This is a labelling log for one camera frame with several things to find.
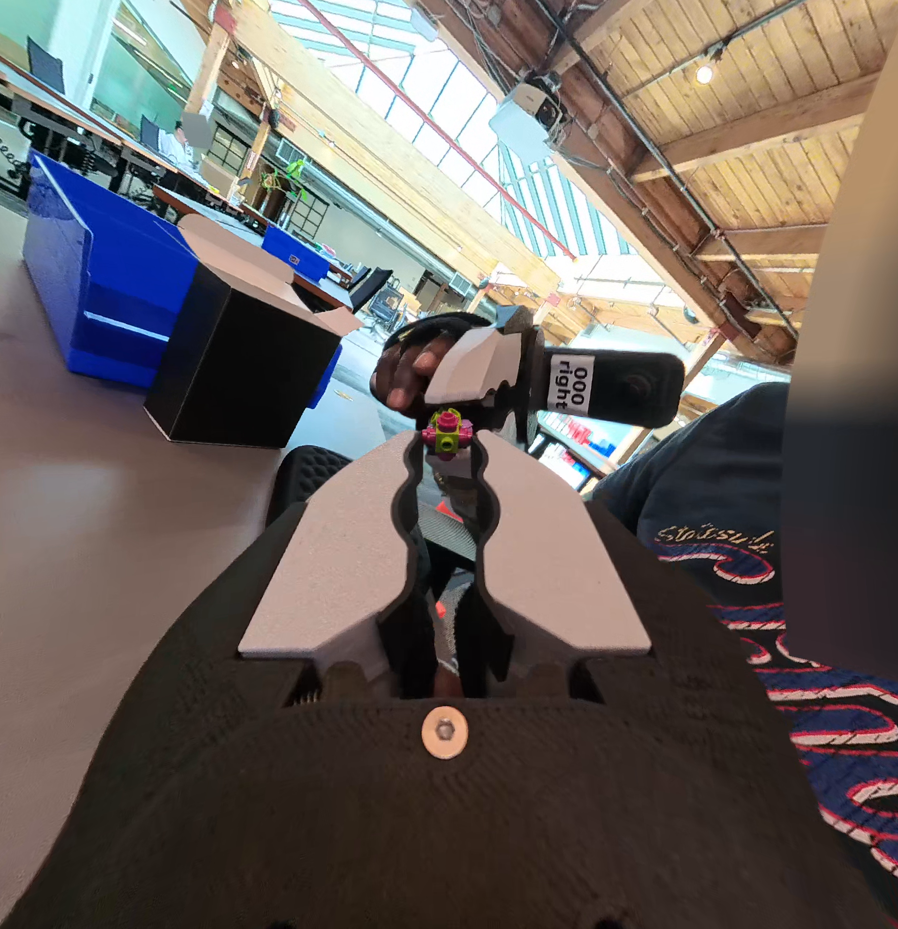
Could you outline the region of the black office chair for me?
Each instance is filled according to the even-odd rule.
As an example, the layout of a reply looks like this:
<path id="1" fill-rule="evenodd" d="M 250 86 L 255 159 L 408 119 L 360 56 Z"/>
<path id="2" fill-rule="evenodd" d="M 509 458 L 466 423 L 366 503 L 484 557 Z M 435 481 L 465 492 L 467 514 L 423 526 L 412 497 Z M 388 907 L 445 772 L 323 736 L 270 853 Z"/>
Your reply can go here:
<path id="1" fill-rule="evenodd" d="M 373 297 L 387 284 L 391 279 L 393 270 L 375 268 L 367 270 L 360 280 L 357 280 L 350 287 L 350 307 L 353 313 L 364 308 Z"/>

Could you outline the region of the brown office desk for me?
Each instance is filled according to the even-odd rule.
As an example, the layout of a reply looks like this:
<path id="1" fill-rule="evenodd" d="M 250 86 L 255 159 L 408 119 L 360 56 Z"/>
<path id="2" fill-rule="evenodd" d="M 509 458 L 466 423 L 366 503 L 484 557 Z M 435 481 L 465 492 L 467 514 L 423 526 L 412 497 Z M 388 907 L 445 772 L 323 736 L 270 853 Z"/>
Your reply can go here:
<path id="1" fill-rule="evenodd" d="M 0 56 L 0 110 L 12 116 L 30 149 L 131 196 L 136 180 L 146 188 L 176 169 L 115 125 L 71 103 L 22 68 Z"/>

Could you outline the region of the white ceiling unit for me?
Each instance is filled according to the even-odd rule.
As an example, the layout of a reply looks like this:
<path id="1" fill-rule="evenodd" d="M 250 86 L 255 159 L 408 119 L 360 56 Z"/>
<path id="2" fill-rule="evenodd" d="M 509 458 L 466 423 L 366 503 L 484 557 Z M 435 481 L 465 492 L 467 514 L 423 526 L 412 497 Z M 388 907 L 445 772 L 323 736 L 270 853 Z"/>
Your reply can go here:
<path id="1" fill-rule="evenodd" d="M 571 115 L 561 101 L 557 74 L 528 75 L 498 103 L 489 128 L 499 145 L 525 168 L 541 165 L 564 140 Z"/>

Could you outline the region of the magenta lego flower cluster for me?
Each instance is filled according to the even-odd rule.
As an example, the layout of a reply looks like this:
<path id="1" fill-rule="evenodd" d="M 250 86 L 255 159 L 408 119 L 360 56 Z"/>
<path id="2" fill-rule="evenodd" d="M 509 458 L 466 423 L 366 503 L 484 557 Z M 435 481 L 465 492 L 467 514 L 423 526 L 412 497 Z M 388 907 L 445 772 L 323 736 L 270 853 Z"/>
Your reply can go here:
<path id="1" fill-rule="evenodd" d="M 455 408 L 442 407 L 434 412 L 421 436 L 427 453 L 449 461 L 469 449 L 474 435 L 473 424 Z"/>

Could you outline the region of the blue plastic bin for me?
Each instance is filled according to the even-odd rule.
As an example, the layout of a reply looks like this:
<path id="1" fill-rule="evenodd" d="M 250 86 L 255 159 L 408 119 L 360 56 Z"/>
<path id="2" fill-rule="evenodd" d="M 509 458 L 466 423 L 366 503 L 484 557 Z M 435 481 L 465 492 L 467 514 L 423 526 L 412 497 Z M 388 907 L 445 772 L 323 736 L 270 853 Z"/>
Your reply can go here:
<path id="1" fill-rule="evenodd" d="M 198 259 L 177 224 L 48 157 L 29 164 L 23 257 L 68 370 L 148 393 Z"/>

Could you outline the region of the black honeycomb cushion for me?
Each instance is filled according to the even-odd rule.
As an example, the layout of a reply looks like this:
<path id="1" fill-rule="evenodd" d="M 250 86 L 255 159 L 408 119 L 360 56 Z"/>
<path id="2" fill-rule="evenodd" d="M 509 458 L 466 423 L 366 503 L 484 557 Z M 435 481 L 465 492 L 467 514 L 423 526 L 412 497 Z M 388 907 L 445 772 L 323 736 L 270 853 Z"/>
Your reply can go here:
<path id="1" fill-rule="evenodd" d="M 305 504 L 328 480 L 352 462 L 353 459 L 338 452 L 313 445 L 289 450 L 274 478 L 265 527 L 269 527 L 291 506 Z"/>

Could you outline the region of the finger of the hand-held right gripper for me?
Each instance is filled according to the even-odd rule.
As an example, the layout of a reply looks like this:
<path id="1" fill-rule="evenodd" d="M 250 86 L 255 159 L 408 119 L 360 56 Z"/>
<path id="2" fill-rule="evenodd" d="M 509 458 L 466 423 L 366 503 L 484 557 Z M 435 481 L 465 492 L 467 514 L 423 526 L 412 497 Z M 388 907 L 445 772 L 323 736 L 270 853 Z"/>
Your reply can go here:
<path id="1" fill-rule="evenodd" d="M 453 345 L 430 379 L 427 407 L 481 402 L 502 386 L 514 387 L 522 354 L 520 333 L 469 330 Z"/>
<path id="2" fill-rule="evenodd" d="M 470 456 L 443 459 L 428 458 L 434 480 L 457 517 L 476 519 L 478 516 L 478 482 Z"/>

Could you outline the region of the black carton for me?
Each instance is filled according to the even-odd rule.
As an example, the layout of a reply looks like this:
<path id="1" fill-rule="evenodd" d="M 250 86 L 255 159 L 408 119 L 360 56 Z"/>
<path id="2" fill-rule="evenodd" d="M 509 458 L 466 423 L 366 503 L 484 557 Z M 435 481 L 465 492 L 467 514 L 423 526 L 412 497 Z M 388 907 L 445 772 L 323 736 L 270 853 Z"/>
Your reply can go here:
<path id="1" fill-rule="evenodd" d="M 345 307 L 311 312 L 288 265 L 210 218 L 177 228 L 198 267 L 144 409 L 172 442 L 283 449 L 361 325 Z"/>

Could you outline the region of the small blue bin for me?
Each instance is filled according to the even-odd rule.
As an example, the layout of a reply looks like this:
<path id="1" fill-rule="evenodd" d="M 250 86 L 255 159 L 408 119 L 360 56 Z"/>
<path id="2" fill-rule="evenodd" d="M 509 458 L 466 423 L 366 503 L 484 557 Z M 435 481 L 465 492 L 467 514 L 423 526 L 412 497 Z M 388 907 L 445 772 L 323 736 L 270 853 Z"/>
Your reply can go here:
<path id="1" fill-rule="evenodd" d="M 313 283 L 325 280 L 329 274 L 326 257 L 277 226 L 267 227 L 262 248 L 292 268 L 294 274 Z"/>

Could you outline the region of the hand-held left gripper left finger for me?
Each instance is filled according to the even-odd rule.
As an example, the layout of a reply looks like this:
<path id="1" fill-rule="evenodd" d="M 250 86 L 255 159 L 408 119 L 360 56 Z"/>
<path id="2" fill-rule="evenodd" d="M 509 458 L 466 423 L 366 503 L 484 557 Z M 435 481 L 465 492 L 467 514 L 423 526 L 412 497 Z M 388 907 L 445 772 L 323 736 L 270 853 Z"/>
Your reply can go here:
<path id="1" fill-rule="evenodd" d="M 411 590 L 421 447 L 418 432 L 401 432 L 311 495 L 238 644 L 241 658 L 391 661 L 378 622 Z"/>

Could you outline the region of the green potted plant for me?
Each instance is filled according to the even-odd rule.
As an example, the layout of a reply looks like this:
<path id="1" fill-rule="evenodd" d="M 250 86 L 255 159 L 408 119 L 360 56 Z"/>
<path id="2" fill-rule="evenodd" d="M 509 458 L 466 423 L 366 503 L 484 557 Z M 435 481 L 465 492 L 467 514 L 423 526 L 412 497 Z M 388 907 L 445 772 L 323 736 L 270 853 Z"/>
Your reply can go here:
<path id="1" fill-rule="evenodd" d="M 288 222 L 295 212 L 296 204 L 303 198 L 301 184 L 303 168 L 304 161 L 297 159 L 283 169 L 273 167 L 263 177 L 267 191 L 264 213 L 278 226 L 283 226 Z"/>

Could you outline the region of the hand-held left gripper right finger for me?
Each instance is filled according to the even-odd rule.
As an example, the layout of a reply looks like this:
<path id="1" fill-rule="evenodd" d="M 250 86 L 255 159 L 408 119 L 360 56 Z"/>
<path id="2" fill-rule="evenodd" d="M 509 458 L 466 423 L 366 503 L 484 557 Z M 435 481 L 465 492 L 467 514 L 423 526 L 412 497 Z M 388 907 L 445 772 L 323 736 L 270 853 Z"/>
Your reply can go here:
<path id="1" fill-rule="evenodd" d="M 642 656 L 652 640 L 579 494 L 493 433 L 478 434 L 492 528 L 481 536 L 483 595 L 509 660 Z"/>

